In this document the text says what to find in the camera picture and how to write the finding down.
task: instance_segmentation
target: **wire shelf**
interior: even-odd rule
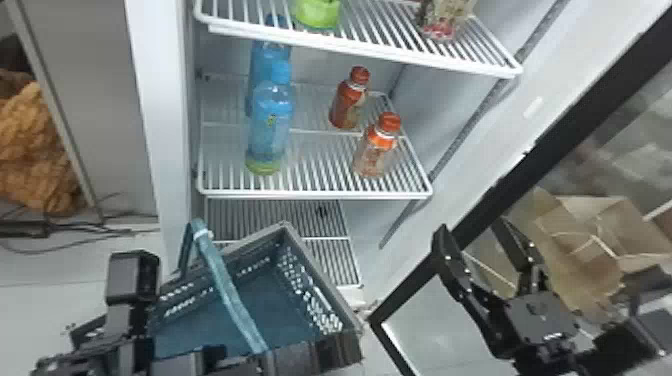
[[[389,156],[381,178],[362,178],[350,167],[365,124],[383,111],[394,111],[382,93],[371,93],[357,130],[334,128],[327,113],[335,89],[294,85],[296,112],[286,159],[271,176],[254,175],[245,167],[247,147],[244,113],[245,81],[207,76],[202,92],[201,148],[198,190],[210,198],[267,199],[426,199],[432,194],[418,157],[407,137]]]
[[[291,20],[292,0],[196,0],[194,16],[211,33],[269,40],[357,56],[398,61],[459,72],[513,78],[522,66],[474,16],[452,41],[423,37],[414,26],[417,2],[341,0],[340,25],[314,32],[298,22],[278,26],[277,16]],[[272,14],[274,26],[264,20]]]
[[[227,246],[280,221],[291,223],[339,287],[361,285],[343,210],[327,200],[209,200],[205,217],[215,244]]]

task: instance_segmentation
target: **wicker basket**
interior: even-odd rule
[[[79,185],[37,82],[0,69],[0,197],[68,215]]]

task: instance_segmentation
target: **blue basket handle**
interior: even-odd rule
[[[198,251],[199,256],[203,258],[208,269],[210,269],[215,288],[217,288],[222,303],[224,303],[233,322],[247,340],[252,352],[259,354],[268,351],[268,345],[259,332],[252,316],[250,316],[247,308],[245,308],[243,301],[240,299],[238,289],[233,284],[233,279],[231,279],[222,256],[219,254],[215,244],[210,240],[208,227],[200,218],[189,222],[184,230],[182,248],[180,249],[178,260],[180,272],[178,279],[181,280],[187,276],[189,257],[194,248]]]

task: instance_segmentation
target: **bottle cap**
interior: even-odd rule
[[[369,70],[361,66],[352,67],[350,71],[350,80],[359,85],[369,83],[370,77],[371,73],[369,73]]]
[[[284,60],[274,61],[271,65],[271,81],[274,84],[286,85],[292,77],[292,65]]]
[[[399,132],[401,130],[401,118],[394,112],[383,112],[378,117],[378,127],[385,132]]]
[[[287,19],[281,15],[278,14],[276,15],[278,17],[278,27],[281,29],[287,29]],[[275,22],[273,22],[273,14],[269,13],[266,15],[266,19],[264,20],[264,25],[266,26],[275,26]]]

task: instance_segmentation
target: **plastic bottle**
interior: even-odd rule
[[[287,20],[281,15],[278,17],[278,27],[286,29]],[[266,16],[266,26],[274,26],[273,15]],[[245,95],[245,115],[252,114],[252,91],[263,81],[271,80],[271,65],[274,61],[289,61],[292,48],[290,46],[255,40],[252,43],[250,56],[250,74],[247,80],[247,94]]]
[[[438,42],[455,37],[478,0],[422,0],[416,14],[419,31]]]
[[[247,168],[258,175],[280,169],[294,116],[295,97],[289,86],[291,64],[275,61],[271,81],[264,81],[252,94],[252,118],[245,156]]]
[[[340,15],[340,0],[294,0],[294,19],[309,29],[334,29]]]
[[[362,135],[352,158],[353,170],[364,177],[380,177],[385,173],[385,157],[397,147],[401,118],[394,112],[383,112],[377,124],[371,124]]]
[[[350,78],[338,85],[329,109],[329,121],[336,128],[352,129],[357,126],[360,109],[366,102],[366,85],[370,76],[366,68],[356,66],[350,71]]]

